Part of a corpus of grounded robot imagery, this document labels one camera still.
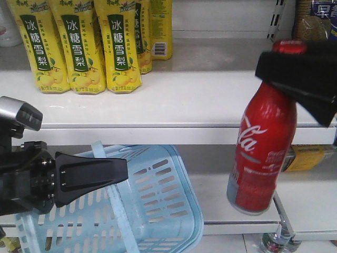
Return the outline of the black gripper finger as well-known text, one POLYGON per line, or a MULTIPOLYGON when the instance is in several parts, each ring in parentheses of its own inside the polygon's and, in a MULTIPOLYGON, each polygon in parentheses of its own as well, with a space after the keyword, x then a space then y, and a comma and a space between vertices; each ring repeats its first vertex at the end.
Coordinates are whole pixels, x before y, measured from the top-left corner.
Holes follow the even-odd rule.
POLYGON ((57 207, 70 204, 94 190, 128 179, 127 161, 119 158, 86 158, 55 154, 54 201, 57 207))
POLYGON ((336 116, 336 41, 277 41, 260 54, 255 75, 297 101, 317 123, 336 116))

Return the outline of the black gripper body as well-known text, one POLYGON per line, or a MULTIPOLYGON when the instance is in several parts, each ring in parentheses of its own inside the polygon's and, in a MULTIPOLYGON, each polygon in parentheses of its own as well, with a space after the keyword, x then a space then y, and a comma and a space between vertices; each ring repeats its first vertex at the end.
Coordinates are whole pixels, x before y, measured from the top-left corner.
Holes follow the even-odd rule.
POLYGON ((16 152, 1 152, 1 216, 54 206, 55 161, 43 141, 25 142, 16 152))

